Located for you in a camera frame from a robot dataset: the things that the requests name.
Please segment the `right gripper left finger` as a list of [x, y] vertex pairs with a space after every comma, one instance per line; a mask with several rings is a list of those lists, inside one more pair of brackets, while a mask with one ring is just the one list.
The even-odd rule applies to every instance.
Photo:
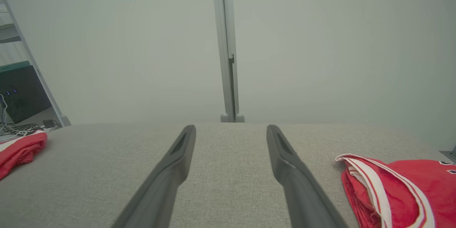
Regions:
[[168, 228], [178, 187], [189, 175], [196, 127], [184, 127], [122, 210], [112, 228]]

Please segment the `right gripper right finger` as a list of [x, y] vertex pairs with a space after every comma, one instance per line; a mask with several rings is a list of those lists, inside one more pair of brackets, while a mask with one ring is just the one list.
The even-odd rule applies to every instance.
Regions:
[[273, 175], [284, 189], [291, 226], [346, 228], [340, 213], [278, 126], [267, 126], [266, 140]]

